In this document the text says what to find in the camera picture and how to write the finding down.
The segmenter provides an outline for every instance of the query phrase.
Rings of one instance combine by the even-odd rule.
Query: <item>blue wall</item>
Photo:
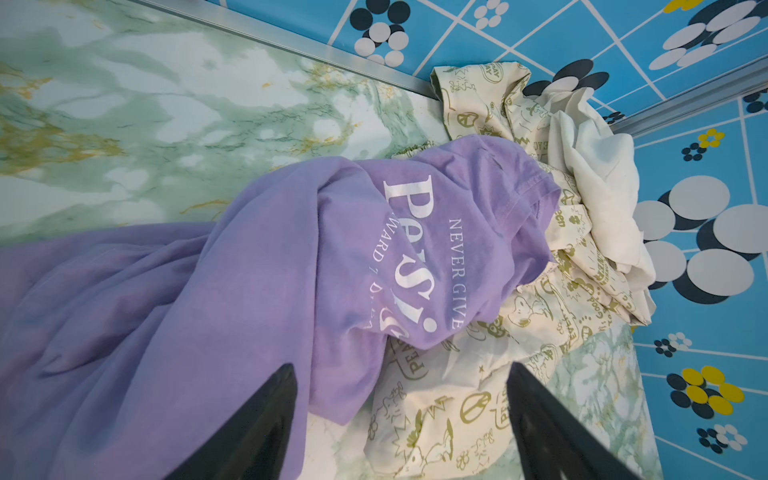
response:
[[[668,479],[766,477],[765,92],[635,139],[635,218],[667,282],[634,339]]]
[[[598,87],[595,107],[606,117],[636,113],[768,54],[768,0],[212,1],[424,79],[439,65],[520,61],[531,82],[552,81],[586,60],[563,72],[575,77],[565,83]],[[405,34],[392,45],[383,40],[398,30]]]

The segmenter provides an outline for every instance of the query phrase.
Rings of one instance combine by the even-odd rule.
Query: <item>silver metal frame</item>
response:
[[[206,0],[133,0],[136,3],[312,58],[334,67],[437,99],[428,81],[270,25]]]
[[[614,125],[613,131],[640,137],[675,121],[693,117],[714,104],[765,88],[766,84],[768,57],[762,57],[634,114]]]

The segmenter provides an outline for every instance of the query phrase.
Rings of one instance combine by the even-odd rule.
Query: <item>purple t-shirt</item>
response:
[[[215,225],[0,251],[0,477],[164,477],[289,362],[295,478],[307,411],[355,415],[384,333],[435,346],[539,275],[558,198],[517,144],[473,135],[281,168]]]

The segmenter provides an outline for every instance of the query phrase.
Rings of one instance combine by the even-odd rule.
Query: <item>green and white marble tabletop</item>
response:
[[[127,0],[0,2],[0,245],[216,220],[285,164],[447,141],[437,101]],[[549,388],[661,478],[628,327],[567,356]],[[311,415],[302,478],[375,478],[369,416]],[[516,455],[476,478],[519,478]]]

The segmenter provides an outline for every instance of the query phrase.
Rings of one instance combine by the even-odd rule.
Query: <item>pile of clothes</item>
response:
[[[377,472],[496,460],[509,364],[546,381],[614,320],[650,322],[653,270],[629,223],[631,138],[616,160],[627,140],[583,126],[589,92],[541,104],[519,93],[527,69],[494,65],[499,98],[443,90],[455,140],[410,161],[315,159],[255,180],[218,223],[0,251],[0,477],[162,478],[284,363],[299,388],[281,478],[301,471],[308,412],[345,424],[371,394]],[[545,163],[514,137],[534,104]]]

